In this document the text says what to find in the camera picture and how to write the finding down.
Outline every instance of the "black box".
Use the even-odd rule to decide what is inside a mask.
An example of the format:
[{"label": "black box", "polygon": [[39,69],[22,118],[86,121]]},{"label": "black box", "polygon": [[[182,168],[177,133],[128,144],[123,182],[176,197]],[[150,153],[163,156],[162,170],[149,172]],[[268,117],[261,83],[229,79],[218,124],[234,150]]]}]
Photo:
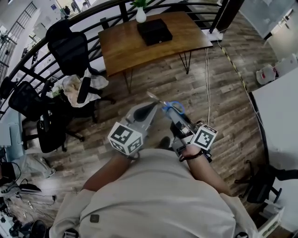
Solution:
[{"label": "black box", "polygon": [[167,25],[161,19],[147,21],[136,25],[136,27],[148,46],[173,39]]}]

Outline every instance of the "white container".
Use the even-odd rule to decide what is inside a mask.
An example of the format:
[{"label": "white container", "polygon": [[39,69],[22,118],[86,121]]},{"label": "white container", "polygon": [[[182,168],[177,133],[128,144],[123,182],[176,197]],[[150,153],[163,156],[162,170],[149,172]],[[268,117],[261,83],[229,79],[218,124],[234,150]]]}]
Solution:
[{"label": "white container", "polygon": [[137,11],[136,17],[135,17],[136,21],[139,22],[139,23],[145,22],[146,14],[143,10],[143,7],[138,7],[137,9],[138,9],[138,11]]}]

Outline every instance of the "black wristband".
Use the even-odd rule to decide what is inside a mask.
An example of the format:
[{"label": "black wristband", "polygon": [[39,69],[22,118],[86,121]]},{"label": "black wristband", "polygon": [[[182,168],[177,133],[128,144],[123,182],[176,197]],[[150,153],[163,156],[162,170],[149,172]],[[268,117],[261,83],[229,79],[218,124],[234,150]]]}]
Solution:
[{"label": "black wristband", "polygon": [[182,161],[185,161],[185,160],[195,159],[195,158],[200,157],[202,154],[204,154],[204,151],[203,150],[200,150],[200,152],[198,154],[193,155],[193,156],[189,156],[189,157],[181,157],[179,159],[179,161],[182,162]]}]

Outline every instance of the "person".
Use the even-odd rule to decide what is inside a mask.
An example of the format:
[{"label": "person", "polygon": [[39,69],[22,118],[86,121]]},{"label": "person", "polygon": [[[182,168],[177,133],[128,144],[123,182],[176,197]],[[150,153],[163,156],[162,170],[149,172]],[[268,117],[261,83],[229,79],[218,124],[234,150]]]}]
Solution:
[{"label": "person", "polygon": [[168,147],[139,151],[136,161],[113,156],[60,208],[50,238],[74,228],[80,238],[258,237],[240,199],[231,197],[201,149],[187,145],[179,162]]}]

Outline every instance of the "black office chair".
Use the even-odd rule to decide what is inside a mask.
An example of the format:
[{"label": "black office chair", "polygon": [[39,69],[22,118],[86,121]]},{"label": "black office chair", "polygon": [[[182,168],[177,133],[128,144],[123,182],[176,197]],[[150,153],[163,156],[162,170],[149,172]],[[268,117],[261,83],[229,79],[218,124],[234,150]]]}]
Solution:
[{"label": "black office chair", "polygon": [[66,130],[66,126],[72,119],[67,107],[56,104],[53,99],[46,96],[50,90],[51,82],[48,80],[42,90],[41,96],[32,87],[29,82],[22,82],[16,87],[9,99],[9,106],[22,113],[31,121],[37,121],[37,134],[26,136],[23,130],[22,141],[24,149],[27,149],[27,141],[38,138],[43,153],[51,152],[62,146],[62,150],[66,151],[64,142],[66,135],[73,136],[80,141],[84,141],[84,137],[79,137],[73,132]]},{"label": "black office chair", "polygon": [[5,77],[0,85],[0,98],[7,99],[16,84],[17,82],[12,82],[8,77]]},{"label": "black office chair", "polygon": [[[68,20],[62,20],[52,25],[46,34],[48,49],[57,60],[61,71],[65,75],[84,76],[86,69],[92,75],[101,75],[101,73],[90,66],[88,55],[88,41],[84,33],[72,32],[68,26]],[[102,90],[90,87],[91,79],[85,77],[82,80],[77,103],[84,103],[88,93],[101,95]],[[112,104],[115,100],[102,97],[99,100],[110,101]]]},{"label": "black office chair", "polygon": [[276,195],[274,199],[274,203],[276,203],[282,188],[277,191],[273,187],[275,178],[280,181],[298,179],[298,170],[278,170],[271,165],[261,165],[255,175],[251,161],[247,160],[245,163],[250,165],[250,178],[235,180],[235,183],[248,184],[244,194],[239,197],[244,198],[249,193],[246,199],[249,203],[263,203],[266,199],[269,199],[270,191]]}]

